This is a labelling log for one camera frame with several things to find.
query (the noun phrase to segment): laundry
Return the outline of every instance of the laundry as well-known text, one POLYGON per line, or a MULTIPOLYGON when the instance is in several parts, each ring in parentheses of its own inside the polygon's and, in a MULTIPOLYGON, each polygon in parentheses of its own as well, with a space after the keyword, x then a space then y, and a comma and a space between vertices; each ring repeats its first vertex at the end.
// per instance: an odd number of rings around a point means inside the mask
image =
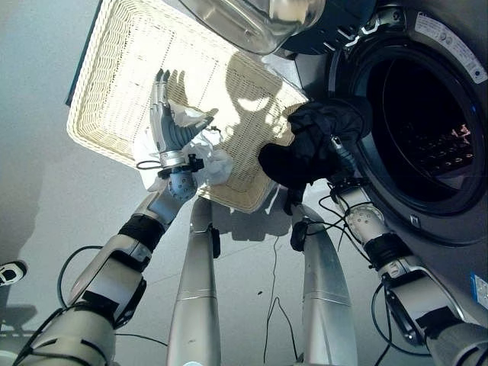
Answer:
POLYGON ((303 190, 307 183, 337 173, 339 156, 331 136, 350 147, 371 131, 372 112, 366 98, 329 99, 304 104, 288 121, 295 135, 292 144, 269 143, 258 160, 268 177, 287 188, 303 190))

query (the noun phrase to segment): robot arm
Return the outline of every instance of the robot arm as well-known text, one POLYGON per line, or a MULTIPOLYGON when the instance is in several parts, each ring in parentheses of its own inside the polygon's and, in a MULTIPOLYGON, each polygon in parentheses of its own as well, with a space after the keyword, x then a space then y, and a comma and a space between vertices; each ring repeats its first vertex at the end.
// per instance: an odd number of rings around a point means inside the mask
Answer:
POLYGON ((146 289, 142 272, 180 208, 195 195, 192 173, 202 168, 201 160, 195 156, 187 160, 180 150, 210 120, 177 126, 166 97, 167 77, 160 72, 151 93, 151 124, 164 188, 151 193, 109 239, 75 282, 66 308, 41 326, 43 332, 34 333, 14 365, 111 363, 114 330, 132 318, 146 289))
POLYGON ((466 323, 448 289, 388 229, 362 188, 365 183, 353 177, 337 181, 331 196, 380 276, 387 305, 405 340, 426 344, 438 365, 487 365, 488 329, 466 323))

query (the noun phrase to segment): wire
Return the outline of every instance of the wire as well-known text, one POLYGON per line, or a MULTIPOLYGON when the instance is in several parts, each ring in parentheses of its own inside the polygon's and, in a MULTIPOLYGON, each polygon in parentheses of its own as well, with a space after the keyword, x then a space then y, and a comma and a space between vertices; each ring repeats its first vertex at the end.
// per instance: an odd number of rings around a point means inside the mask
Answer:
POLYGON ((345 220, 345 216, 342 216, 342 215, 341 215, 340 213, 338 213, 337 211, 334 211, 334 210, 332 210, 332 209, 330 209, 330 208, 328 208, 327 206, 324 206, 324 205, 322 204, 322 201, 326 200, 327 198, 331 198, 331 195, 329 194, 328 196, 325 196, 325 197, 320 198, 320 199, 319 199, 319 206, 321 206, 321 208, 323 208, 324 210, 327 210, 327 211, 329 211, 330 213, 335 214, 336 216, 338 216, 338 217, 339 217, 339 219, 340 219, 340 220, 339 220, 339 221, 337 221, 337 222, 335 222, 335 223, 340 223, 341 221, 345 220))
POLYGON ((33 356, 38 356, 38 357, 60 358, 62 360, 73 361, 73 362, 80 364, 82 366, 90 366, 90 364, 88 362, 83 361, 81 358, 77 358, 77 357, 71 356, 71 355, 63 355, 60 353, 50 353, 50 352, 31 352, 30 354, 33 356))
POLYGON ((136 164, 136 168, 139 170, 151 170, 151 169, 161 169, 162 166, 161 166, 161 162, 159 162, 158 160, 143 160, 142 162, 138 162, 136 164), (157 164, 157 165, 141 166, 143 164, 149 164, 149 163, 153 163, 153 164, 157 164))
POLYGON ((340 237, 340 239, 339 239, 339 244, 337 245, 337 253, 339 253, 339 249, 341 249, 341 241, 342 241, 342 237, 344 237, 344 234, 345 234, 345 230, 344 230, 344 228, 345 228, 345 224, 344 224, 344 226, 343 226, 342 228, 343 228, 343 229, 342 229, 341 237, 340 237))
POLYGON ((83 252, 84 250, 88 250, 88 249, 102 249, 103 246, 83 246, 81 248, 78 248, 77 250, 75 250, 69 257, 68 259, 64 262, 63 266, 61 267, 61 271, 59 271, 59 275, 58 275, 58 281, 57 281, 57 284, 56 284, 56 292, 57 292, 57 295, 58 295, 58 300, 59 300, 59 303, 61 304, 61 307, 63 309, 66 309, 68 306, 66 305, 66 302, 64 301, 63 299, 63 292, 61 291, 61 288, 62 288, 62 282, 63 282, 63 276, 64 276, 64 272, 66 270, 66 267, 68 267, 68 264, 72 261, 73 258, 75 258, 80 252, 83 252))
POLYGON ((39 336, 39 334, 42 333, 44 328, 46 328, 46 326, 49 323, 51 323, 54 318, 56 318, 58 315, 60 315, 64 311, 65 310, 61 309, 61 308, 54 310, 54 312, 51 315, 49 315, 46 320, 44 320, 44 323, 42 323, 39 326, 39 328, 37 328, 37 330, 30 336, 29 340, 24 345, 24 347, 22 347, 22 349, 18 352, 17 359, 14 361, 12 366, 17 366, 18 364, 20 364, 24 360, 24 358, 26 358, 32 352, 31 345, 34 342, 35 338, 37 338, 39 336))
MULTIPOLYGON (((390 319, 390 311, 388 309, 388 304, 387 304, 387 289, 386 288, 384 288, 384 309, 387 312, 388 340, 390 342, 392 342, 393 333, 391 332, 391 319, 390 319)), ((387 355, 390 348, 391 348, 391 344, 388 343, 387 347, 384 349, 383 353, 380 355, 380 357, 378 357, 378 359, 374 363, 374 366, 380 366, 380 363, 383 361, 384 356, 387 355)))
POLYGON ((284 311, 283 307, 281 306, 281 302, 280 302, 280 297, 279 296, 276 296, 273 300, 273 306, 271 307, 271 312, 269 314, 269 319, 271 319, 271 315, 273 314, 273 309, 275 308, 275 304, 278 303, 278 307, 280 308, 281 312, 283 313, 285 319, 287 320, 288 322, 288 327, 290 328, 290 334, 291 334, 291 342, 293 343, 293 351, 294 351, 294 354, 295 354, 295 361, 298 360, 298 354, 297 354, 297 346, 295 344, 295 336, 294 336, 294 333, 293 333, 293 326, 291 325, 291 321, 290 321, 290 318, 288 318, 288 315, 286 314, 286 312, 284 311))
POLYGON ((349 241, 350 241, 350 242, 351 242, 351 244, 352 244, 352 245, 355 247, 356 251, 358 251, 358 253, 359 253, 359 254, 361 254, 361 256, 362 256, 364 259, 366 259, 366 260, 368 261, 368 263, 369 263, 369 264, 371 264, 371 261, 369 260, 369 258, 368 258, 366 255, 364 255, 364 254, 363 254, 363 252, 362 252, 362 251, 361 251, 361 250, 358 248, 358 246, 356 245, 356 243, 357 243, 357 244, 359 244, 360 246, 362 246, 362 242, 361 242, 361 240, 359 240, 359 239, 356 237, 356 235, 355 235, 355 234, 352 232, 351 228, 349 227, 349 225, 348 225, 348 224, 347 224, 347 222, 345 221, 345 218, 347 217, 347 215, 349 215, 349 212, 350 212, 350 211, 351 211, 353 208, 358 207, 358 206, 361 206, 361 205, 363 205, 363 204, 372 204, 372 205, 374 206, 374 203, 373 203, 373 202, 371 202, 371 201, 365 201, 365 202, 361 202, 360 204, 353 204, 352 206, 349 206, 349 204, 347 203, 347 201, 346 201, 346 200, 345 200, 345 199, 344 199, 344 198, 343 198, 343 197, 342 197, 340 194, 337 194, 337 197, 338 197, 340 200, 342 200, 342 202, 344 202, 344 203, 345 203, 345 205, 346 205, 346 207, 347 207, 347 210, 345 211, 344 215, 343 215, 343 216, 341 216, 341 214, 340 214, 340 213, 338 213, 337 211, 331 210, 330 208, 328 208, 328 207, 326 207, 326 206, 324 206, 324 205, 322 204, 322 201, 323 201, 323 200, 325 200, 325 199, 327 199, 327 198, 330 198, 330 197, 331 197, 331 195, 329 194, 328 196, 325 196, 325 197, 320 198, 320 200, 319 200, 319 206, 321 206, 321 208, 323 208, 323 209, 325 209, 325 210, 327 210, 327 211, 329 211, 329 212, 331 212, 331 213, 335 214, 336 216, 340 217, 340 220, 337 220, 337 221, 336 221, 336 222, 334 222, 334 223, 324 223, 324 224, 326 224, 326 225, 329 225, 329 227, 327 227, 327 228, 326 228, 326 230, 328 230, 328 228, 330 228, 330 227, 335 227, 335 228, 337 228, 337 229, 341 230, 341 231, 342 231, 342 232, 343 232, 343 233, 344 233, 344 234, 345 234, 345 235, 348 237, 349 241), (340 223, 341 221, 343 221, 343 222, 344 222, 344 227, 338 227, 338 226, 337 226, 337 224, 338 224, 338 223, 340 223), (348 235, 348 234, 345 232, 345 229, 347 229, 351 235, 348 235))
POLYGON ((165 347, 168 347, 167 343, 158 341, 157 339, 146 337, 145 335, 140 335, 140 334, 131 334, 131 333, 115 333, 116 336, 126 336, 126 337, 136 337, 136 338, 141 338, 141 339, 147 339, 148 341, 153 341, 156 343, 159 343, 160 345, 164 345, 165 347))
POLYGON ((271 285, 271 297, 269 300, 269 307, 268 307, 268 315, 266 316, 266 337, 265 337, 265 350, 263 352, 262 356, 262 361, 263 364, 266 363, 266 350, 268 349, 268 335, 269 335, 269 321, 271 319, 271 315, 273 314, 273 309, 275 308, 276 302, 278 302, 278 306, 281 309, 281 312, 283 313, 284 317, 286 318, 288 322, 288 326, 290 327, 290 334, 291 334, 291 342, 293 343, 293 350, 295 354, 295 360, 298 360, 298 355, 297 355, 297 346, 295 344, 295 336, 293 333, 293 326, 291 325, 290 319, 288 318, 288 315, 284 311, 283 307, 281 306, 280 303, 280 298, 278 296, 275 296, 275 283, 276 283, 276 264, 278 263, 278 252, 276 251, 276 243, 279 240, 279 236, 276 237, 276 240, 273 243, 273 253, 274 253, 274 264, 273 264, 273 283, 271 285))
POLYGON ((407 351, 406 349, 403 349, 399 346, 397 346, 393 341, 389 340, 383 333, 383 331, 380 329, 377 321, 376 321, 376 313, 374 311, 375 305, 376 305, 376 298, 378 296, 378 293, 380 292, 381 288, 383 287, 383 284, 379 284, 376 290, 374 291, 373 298, 371 299, 371 317, 373 318, 373 324, 374 328, 376 328, 378 334, 381 336, 381 338, 392 348, 395 348, 397 351, 402 352, 406 355, 411 355, 411 356, 417 356, 417 357, 431 357, 429 353, 416 353, 416 352, 410 352, 407 351))
MULTIPOLYGON (((331 227, 335 227, 336 229, 341 230, 344 233, 344 235, 346 235, 348 237, 349 241, 355 247, 356 251, 361 255, 361 257, 363 257, 369 264, 371 264, 371 261, 369 260, 369 258, 358 248, 358 246, 356 245, 356 243, 351 239, 350 235, 347 234, 347 232, 344 230, 343 227, 338 226, 336 223, 326 223, 325 221, 310 221, 308 224, 311 225, 313 223, 321 223, 321 224, 324 224, 324 225, 328 225, 326 227, 326 231, 328 229, 330 229, 331 227)), ((312 235, 316 235, 317 233, 320 233, 320 231, 317 231, 317 232, 311 233, 311 234, 307 234, 307 235, 308 236, 312 236, 312 235)))

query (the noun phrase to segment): floor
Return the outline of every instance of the floor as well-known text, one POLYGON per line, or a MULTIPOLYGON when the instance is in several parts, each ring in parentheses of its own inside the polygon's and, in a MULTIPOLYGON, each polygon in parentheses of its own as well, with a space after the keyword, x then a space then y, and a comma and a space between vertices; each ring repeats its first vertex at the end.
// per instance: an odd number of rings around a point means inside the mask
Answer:
MULTIPOLYGON (((39 0, 0 4, 2 262, 19 258, 29 268, 24 280, 0 288, 1 350, 16 352, 58 307, 56 278, 68 255, 80 246, 103 245, 146 194, 137 172, 76 145, 65 131, 68 108, 63 103, 97 3, 39 0)), ((290 66, 274 65, 290 70, 290 66)), ((287 77, 296 81, 296 76, 287 77)), ((331 217, 317 201, 327 189, 324 181, 318 181, 305 196, 305 202, 324 220, 331 217)), ((291 225, 281 211, 283 195, 272 198, 273 194, 251 215, 217 205, 213 210, 215 226, 222 233, 222 255, 215 261, 215 269, 223 364, 262 364, 276 237, 275 293, 291 319, 298 350, 303 347, 303 257, 289 245, 291 225)), ((162 341, 168 338, 190 212, 191 202, 160 242, 144 273, 148 282, 144 298, 121 332, 162 341)), ((340 233, 332 231, 330 236, 338 242, 340 233)), ((83 252, 68 267, 65 294, 93 255, 93 251, 83 252)), ((341 244, 339 257, 353 303, 359 364, 371 365, 384 348, 369 313, 378 279, 347 240, 341 244)), ((377 315, 384 326, 383 306, 378 306, 377 315)), ((408 347, 397 332, 394 339, 408 347)), ((156 343, 118 337, 115 361, 122 366, 165 364, 165 353, 156 343)), ((0 355, 0 364, 2 357, 7 362, 5 353, 0 355)), ((286 321, 276 312, 269 328, 266 363, 293 362, 286 321)), ((433 363, 390 351, 383 364, 433 363)))

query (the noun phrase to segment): robot forearm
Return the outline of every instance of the robot forearm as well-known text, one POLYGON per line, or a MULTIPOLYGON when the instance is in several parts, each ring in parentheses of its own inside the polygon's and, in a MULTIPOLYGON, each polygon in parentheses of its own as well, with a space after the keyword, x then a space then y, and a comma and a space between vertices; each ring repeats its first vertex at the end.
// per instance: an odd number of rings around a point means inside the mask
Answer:
POLYGON ((487 365, 488 330, 465 322, 463 310, 448 289, 368 203, 363 183, 348 178, 331 195, 387 289, 389 311, 405 340, 427 344, 439 365, 487 365))
POLYGON ((68 307, 34 337, 15 364, 109 364, 114 329, 127 323, 146 289, 142 272, 181 206, 194 196, 191 172, 170 174, 82 272, 68 307))

